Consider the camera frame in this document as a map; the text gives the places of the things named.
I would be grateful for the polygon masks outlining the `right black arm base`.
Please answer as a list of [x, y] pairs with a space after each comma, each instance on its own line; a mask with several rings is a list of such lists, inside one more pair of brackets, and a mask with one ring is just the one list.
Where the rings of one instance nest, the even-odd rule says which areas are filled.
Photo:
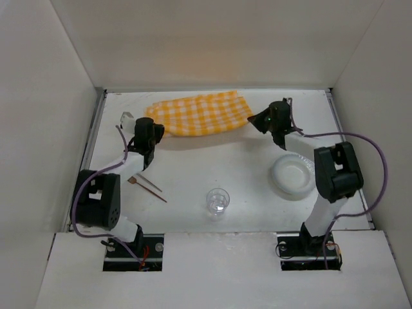
[[342, 254], [333, 234], [311, 237], [304, 224], [299, 232], [277, 234], [275, 253], [283, 271], [337, 270]]

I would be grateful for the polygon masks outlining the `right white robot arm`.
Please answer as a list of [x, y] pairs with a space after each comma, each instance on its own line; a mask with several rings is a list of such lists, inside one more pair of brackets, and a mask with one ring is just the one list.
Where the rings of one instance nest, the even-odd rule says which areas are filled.
[[314, 163], [318, 196], [308, 219], [299, 231], [300, 247], [306, 255], [323, 250], [342, 206], [362, 189], [364, 178], [350, 142], [325, 144], [321, 138], [340, 132], [308, 135], [294, 122], [292, 99], [275, 101], [262, 112], [247, 118], [259, 132], [270, 133], [275, 145]]

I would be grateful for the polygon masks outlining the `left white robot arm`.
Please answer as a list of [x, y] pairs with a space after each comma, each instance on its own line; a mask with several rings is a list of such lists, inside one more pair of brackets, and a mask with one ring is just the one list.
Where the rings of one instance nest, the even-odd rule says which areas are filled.
[[70, 221], [81, 238], [111, 238], [126, 250], [142, 247], [142, 227], [121, 213], [121, 187], [130, 178], [149, 167], [165, 127], [152, 118], [135, 120], [134, 135], [122, 139], [121, 155], [99, 170], [83, 169], [78, 173], [70, 210]]

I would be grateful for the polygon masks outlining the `yellow white checkered cloth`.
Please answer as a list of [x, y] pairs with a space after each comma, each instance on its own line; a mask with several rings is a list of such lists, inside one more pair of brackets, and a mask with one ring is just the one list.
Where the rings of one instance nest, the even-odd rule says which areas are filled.
[[237, 91], [226, 91], [156, 102], [144, 115], [163, 125], [167, 136], [195, 137], [241, 128], [252, 110]]

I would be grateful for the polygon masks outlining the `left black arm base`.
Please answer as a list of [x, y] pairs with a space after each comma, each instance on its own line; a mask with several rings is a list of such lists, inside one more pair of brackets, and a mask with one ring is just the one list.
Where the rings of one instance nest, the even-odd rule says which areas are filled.
[[164, 234], [138, 234], [131, 243], [126, 243], [132, 254], [114, 238], [102, 240], [105, 246], [103, 272], [160, 272], [163, 266]]

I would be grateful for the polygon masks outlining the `clear plastic cup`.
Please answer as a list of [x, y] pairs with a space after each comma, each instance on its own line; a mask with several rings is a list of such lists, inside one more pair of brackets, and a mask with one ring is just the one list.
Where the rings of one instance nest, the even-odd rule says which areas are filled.
[[209, 212], [208, 216], [212, 221], [222, 219], [230, 203], [228, 192], [222, 188], [214, 188], [206, 195], [206, 206]]

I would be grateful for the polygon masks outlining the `white round bowl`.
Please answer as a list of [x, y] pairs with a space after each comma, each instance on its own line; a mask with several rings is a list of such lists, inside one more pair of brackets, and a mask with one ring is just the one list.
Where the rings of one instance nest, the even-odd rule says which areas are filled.
[[315, 189], [314, 163], [295, 153], [287, 153], [275, 160], [270, 173], [274, 184], [291, 196], [306, 196]]

